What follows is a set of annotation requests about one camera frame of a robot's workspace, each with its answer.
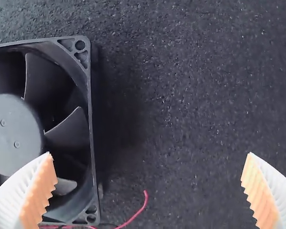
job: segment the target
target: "red wire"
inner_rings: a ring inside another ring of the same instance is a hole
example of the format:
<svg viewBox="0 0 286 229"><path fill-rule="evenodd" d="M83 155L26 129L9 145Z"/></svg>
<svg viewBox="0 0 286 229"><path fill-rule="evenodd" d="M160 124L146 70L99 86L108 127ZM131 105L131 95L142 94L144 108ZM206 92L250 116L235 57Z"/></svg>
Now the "red wire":
<svg viewBox="0 0 286 229"><path fill-rule="evenodd" d="M140 215L140 213L146 208L147 201L148 201L148 194L147 194L147 191L146 191L146 190L144 190L143 192L144 192L144 196L145 196L145 200L144 200L143 206L142 206L129 220L127 220L125 223L121 224L120 226L116 227L115 229L121 229L121 228L123 228L123 227L126 227L126 226L127 226L128 224L130 224L138 215ZM41 227L40 229L43 229L43 228L45 228L45 229L50 229L50 228L56 229L56 228L58 228L58 226L43 226L43 227ZM64 228L64 229L70 229L70 228L72 228L72 226L64 226L63 228ZM97 229L97 228L92 227L92 226L89 226L88 228L90 228L90 229Z"/></svg>

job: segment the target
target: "carpet surface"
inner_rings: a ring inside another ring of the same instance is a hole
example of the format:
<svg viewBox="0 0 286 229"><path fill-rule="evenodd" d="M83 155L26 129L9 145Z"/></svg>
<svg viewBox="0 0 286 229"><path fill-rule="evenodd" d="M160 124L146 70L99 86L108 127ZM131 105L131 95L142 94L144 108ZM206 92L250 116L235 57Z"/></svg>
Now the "carpet surface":
<svg viewBox="0 0 286 229"><path fill-rule="evenodd" d="M102 220L255 228L246 154L286 175L286 0L0 0L0 42L83 34L102 50L94 105Z"/></svg>

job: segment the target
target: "fan frame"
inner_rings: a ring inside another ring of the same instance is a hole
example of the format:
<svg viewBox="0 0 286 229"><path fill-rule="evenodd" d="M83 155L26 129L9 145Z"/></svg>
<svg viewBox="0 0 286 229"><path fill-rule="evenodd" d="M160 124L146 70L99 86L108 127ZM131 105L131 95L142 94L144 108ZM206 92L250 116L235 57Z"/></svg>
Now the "fan frame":
<svg viewBox="0 0 286 229"><path fill-rule="evenodd" d="M84 48L78 49L82 42ZM82 92L88 105L90 132L90 168L86 171L84 183L77 188L63 205L51 209L43 215L42 224L95 226L100 223L100 204L95 170L93 131L92 131L92 85L91 77L97 72L92 64L98 62L98 51L86 36L65 36L9 42L0 44L0 52L31 50L43 54L53 61L73 79Z"/></svg>

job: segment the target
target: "computer fan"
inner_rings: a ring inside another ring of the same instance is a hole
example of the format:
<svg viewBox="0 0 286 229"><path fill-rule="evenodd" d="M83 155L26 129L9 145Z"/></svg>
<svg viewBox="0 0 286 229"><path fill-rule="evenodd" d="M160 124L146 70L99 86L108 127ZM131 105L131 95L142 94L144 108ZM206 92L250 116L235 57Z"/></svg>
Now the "computer fan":
<svg viewBox="0 0 286 229"><path fill-rule="evenodd" d="M58 184L45 224L100 222L87 37L0 44L0 185L50 152Z"/></svg>

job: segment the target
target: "fan hub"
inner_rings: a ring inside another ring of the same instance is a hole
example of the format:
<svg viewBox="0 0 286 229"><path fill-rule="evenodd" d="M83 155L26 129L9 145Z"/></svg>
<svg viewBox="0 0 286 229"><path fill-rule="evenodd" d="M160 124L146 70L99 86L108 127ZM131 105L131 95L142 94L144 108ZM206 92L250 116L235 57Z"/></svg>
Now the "fan hub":
<svg viewBox="0 0 286 229"><path fill-rule="evenodd" d="M38 117L21 98L0 94L0 174L11 176L42 152Z"/></svg>

